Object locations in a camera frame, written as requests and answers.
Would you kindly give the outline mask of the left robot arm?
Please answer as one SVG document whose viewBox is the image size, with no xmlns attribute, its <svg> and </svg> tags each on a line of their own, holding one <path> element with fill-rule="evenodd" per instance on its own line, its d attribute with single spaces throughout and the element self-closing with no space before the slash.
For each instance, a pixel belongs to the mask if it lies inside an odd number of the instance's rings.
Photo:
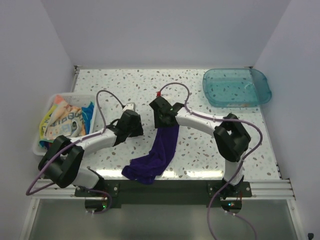
<svg viewBox="0 0 320 240">
<path fill-rule="evenodd" d="M 60 188 L 74 185 L 86 188 L 92 196 L 101 195 L 104 179 L 95 171 L 81 167 L 83 157 L 143 135 L 141 116 L 133 110 L 125 110 L 114 122 L 82 137 L 58 136 L 41 159 L 38 170 Z"/>
</svg>

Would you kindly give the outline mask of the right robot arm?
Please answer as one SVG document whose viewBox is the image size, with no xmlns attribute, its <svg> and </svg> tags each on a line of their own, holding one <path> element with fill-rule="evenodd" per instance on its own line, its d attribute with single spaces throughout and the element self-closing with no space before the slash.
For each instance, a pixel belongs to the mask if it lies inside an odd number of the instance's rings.
<svg viewBox="0 0 320 240">
<path fill-rule="evenodd" d="M 218 120 L 212 115 L 188 109 L 179 102 L 172 105 L 162 96 L 156 97 L 149 106 L 153 110 L 156 128 L 183 126 L 212 136 L 225 160 L 223 192 L 232 197 L 241 190 L 244 180 L 242 158 L 249 148 L 251 137 L 236 115 L 230 113 Z"/>
</svg>

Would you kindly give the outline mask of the purple towel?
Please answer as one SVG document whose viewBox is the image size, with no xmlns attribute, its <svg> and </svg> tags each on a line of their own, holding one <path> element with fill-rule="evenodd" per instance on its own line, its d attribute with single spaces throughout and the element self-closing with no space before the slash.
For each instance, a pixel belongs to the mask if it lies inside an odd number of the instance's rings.
<svg viewBox="0 0 320 240">
<path fill-rule="evenodd" d="M 179 125 L 158 128 L 149 153 L 132 159 L 121 174 L 144 185 L 153 184 L 155 178 L 163 174 L 175 156 L 179 130 Z"/>
</svg>

